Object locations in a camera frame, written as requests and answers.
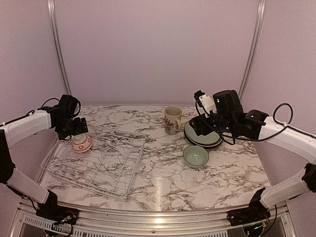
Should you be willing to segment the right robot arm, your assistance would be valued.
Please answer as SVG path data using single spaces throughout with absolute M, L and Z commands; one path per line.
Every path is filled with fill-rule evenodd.
M 189 121 L 196 135 L 217 133 L 220 138 L 232 141 L 267 142 L 290 151 L 307 161 L 298 173 L 254 195 L 244 216 L 255 221 L 279 202 L 301 194 L 316 191 L 316 137 L 292 127 L 289 122 L 280 122 L 259 110 L 244 112 L 235 90 L 224 90 L 209 96 L 202 91 L 194 94 L 197 110 L 202 109 Z

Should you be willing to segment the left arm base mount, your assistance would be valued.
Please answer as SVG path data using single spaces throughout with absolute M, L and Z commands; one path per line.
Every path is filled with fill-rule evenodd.
M 75 225 L 77 223 L 79 210 L 75 208 L 58 205 L 57 195 L 48 190 L 48 198 L 45 203 L 38 203 L 36 215 L 45 219 L 53 220 L 61 224 L 61 221 L 66 217 L 71 217 L 67 220 L 68 223 Z

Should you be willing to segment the patterned beige tall cup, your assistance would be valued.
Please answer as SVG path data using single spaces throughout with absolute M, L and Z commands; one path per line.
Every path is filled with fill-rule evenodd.
M 175 135 L 182 129 L 182 110 L 176 106 L 168 106 L 164 109 L 165 133 Z

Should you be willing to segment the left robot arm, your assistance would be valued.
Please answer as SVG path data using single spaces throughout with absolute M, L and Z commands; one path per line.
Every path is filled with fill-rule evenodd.
M 18 168 L 10 148 L 39 132 L 54 129 L 61 141 L 71 141 L 75 152 L 84 153 L 92 146 L 85 118 L 79 118 L 81 103 L 71 95 L 62 95 L 58 104 L 42 105 L 25 116 L 0 125 L 0 182 L 43 205 L 42 210 L 52 220 L 62 216 L 56 195 L 42 187 Z

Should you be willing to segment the small pale green cup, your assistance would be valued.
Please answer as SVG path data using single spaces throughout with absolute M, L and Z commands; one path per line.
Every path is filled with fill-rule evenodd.
M 183 151 L 184 162 L 191 168 L 201 168 L 209 161 L 209 153 L 200 146 L 190 145 Z

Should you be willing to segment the white red small bowl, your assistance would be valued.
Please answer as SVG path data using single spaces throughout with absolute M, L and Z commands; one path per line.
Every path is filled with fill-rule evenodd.
M 86 133 L 75 135 L 72 139 L 72 148 L 77 153 L 84 153 L 92 146 L 92 139 Z

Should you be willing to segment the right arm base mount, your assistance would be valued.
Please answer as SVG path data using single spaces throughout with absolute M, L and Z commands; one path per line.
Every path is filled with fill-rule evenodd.
M 227 212 L 227 220 L 231 226 L 244 225 L 264 219 L 269 219 L 271 214 L 260 202 L 260 194 L 255 194 L 248 207 L 230 210 Z

